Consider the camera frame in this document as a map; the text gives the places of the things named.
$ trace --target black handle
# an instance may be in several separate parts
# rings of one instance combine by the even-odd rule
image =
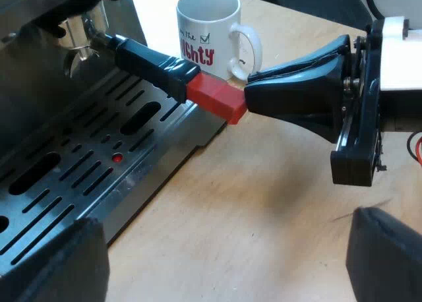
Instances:
[[[349,36],[340,36],[313,54],[249,76],[248,110],[295,123],[336,142],[349,58]]]
[[[139,76],[161,88],[178,102],[186,102],[187,84],[200,72],[200,67],[188,60],[152,50],[134,40],[114,38],[115,64],[122,70]]]

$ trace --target slot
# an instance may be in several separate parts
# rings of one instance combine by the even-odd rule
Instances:
[[[167,113],[163,115],[163,117],[160,119],[160,122],[164,122],[180,105],[181,103],[176,103],[174,106],[172,106],[171,109],[169,109]]]
[[[91,133],[90,137],[94,137],[103,129],[105,129],[112,121],[114,121],[119,116],[119,112],[115,112],[107,121],[102,123],[94,132]]]
[[[37,183],[43,176],[59,164],[61,157],[56,152],[49,152],[9,187],[11,195],[21,195]]]
[[[77,152],[78,150],[80,150],[82,148],[82,145],[81,144],[77,144],[76,146],[75,146],[75,148],[73,148],[72,149],[72,152]]]
[[[94,165],[90,167],[90,169],[86,170],[83,175],[81,175],[73,184],[72,189],[76,188],[82,181],[89,177],[91,173],[94,172],[101,165],[101,161],[97,161]]]
[[[61,142],[61,144],[60,144],[60,146],[62,146],[62,147],[64,147],[64,146],[66,146],[69,142],[70,142],[71,140],[68,138],[68,139],[65,139],[63,142]]]
[[[121,145],[123,144],[123,142],[121,140],[119,140],[118,142],[115,143],[115,145],[113,146],[113,149],[118,149]]]
[[[135,149],[137,149],[139,145],[141,145],[142,142],[144,142],[144,140],[146,140],[153,132],[153,129],[150,129],[148,132],[146,132],[145,135],[140,138],[140,140],[138,140],[132,147],[129,148],[129,152],[133,152]]]
[[[125,96],[126,94],[128,94],[129,93],[129,91],[131,91],[139,82],[141,82],[142,81],[142,79],[138,79],[138,80],[136,80],[134,83],[132,83],[126,90],[124,90],[122,93],[120,93],[117,97],[116,97],[116,99],[114,99],[114,100],[116,100],[116,101],[119,101],[123,96]]]
[[[15,168],[10,169],[8,172],[6,172],[4,175],[0,177],[0,183],[9,178],[12,174],[14,174],[16,171]]]
[[[0,250],[0,255],[3,255],[6,253],[20,238],[22,238],[23,235],[25,235],[35,224],[37,224],[48,212],[50,212],[56,205],[58,205],[61,201],[61,197],[59,196],[56,198],[53,202],[47,205],[46,208],[44,208],[41,213],[37,215],[36,218],[34,218],[22,231],[18,233],[11,241],[9,241],[6,246],[4,246]]]
[[[121,128],[123,135],[133,135],[144,126],[159,110],[158,102],[148,102],[142,106]]]
[[[36,154],[41,152],[45,147],[47,147],[49,144],[51,144],[54,140],[54,136],[51,136],[49,139],[47,139],[45,142],[43,142],[41,145],[39,145],[35,150],[31,151],[25,158],[27,160],[34,157]]]
[[[128,102],[126,102],[126,106],[130,106],[133,102],[135,102],[141,95],[143,95],[145,90],[141,90],[136,93]]]
[[[15,265],[20,259],[22,259],[29,251],[37,245],[41,239],[44,238],[60,221],[66,217],[73,209],[75,208],[74,204],[69,205],[66,210],[64,210],[58,217],[52,221],[45,230],[43,230],[31,243],[25,247],[23,251],[20,252],[11,262],[12,265]]]
[[[100,175],[97,180],[95,180],[86,190],[84,191],[84,195],[89,195],[92,190],[94,190],[110,173],[113,172],[113,168],[108,168],[102,175]]]
[[[93,117],[91,117],[85,124],[84,127],[88,127],[91,124],[93,124],[93,122],[95,122],[96,119],[99,119],[101,116],[103,116],[104,114],[106,114],[106,112],[108,111],[108,108],[103,108],[101,111],[99,111],[97,114],[95,114]]]
[[[22,213],[27,213],[31,208],[33,208],[39,201],[41,201],[46,195],[50,192],[49,189],[42,191],[26,208],[22,210]]]
[[[0,233],[3,233],[9,226],[9,219],[6,216],[0,215]]]
[[[83,118],[86,114],[90,113],[95,107],[97,106],[97,102],[94,102],[90,106],[88,106],[86,109],[84,109],[82,112],[80,112],[73,121],[76,122],[79,119]]]
[[[80,165],[82,165],[90,156],[94,153],[93,150],[90,150],[85,154],[85,156],[81,157],[73,166],[71,166],[60,178],[60,181],[66,179],[72,172],[74,172]]]
[[[108,142],[110,140],[110,135],[106,135],[103,139],[101,139],[101,143],[105,144],[106,142]]]
[[[131,75],[127,75],[124,78],[122,78],[113,88],[111,88],[110,90],[108,90],[105,95],[109,96],[110,94],[112,94],[118,87],[120,87],[123,83],[126,82],[127,79],[129,79],[131,77]]]

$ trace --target drip tray grate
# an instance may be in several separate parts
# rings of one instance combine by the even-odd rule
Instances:
[[[0,276],[77,218],[97,217],[115,237],[222,125],[145,80],[112,74],[0,167]]]

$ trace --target checkbox logo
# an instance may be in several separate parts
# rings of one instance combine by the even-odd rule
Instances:
[[[202,44],[209,44],[210,43],[210,33],[207,36],[200,35],[200,42]]]

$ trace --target red wire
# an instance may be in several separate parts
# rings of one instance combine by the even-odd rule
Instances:
[[[416,142],[416,156],[417,156],[417,161],[422,166],[421,144],[422,144],[422,137]]]

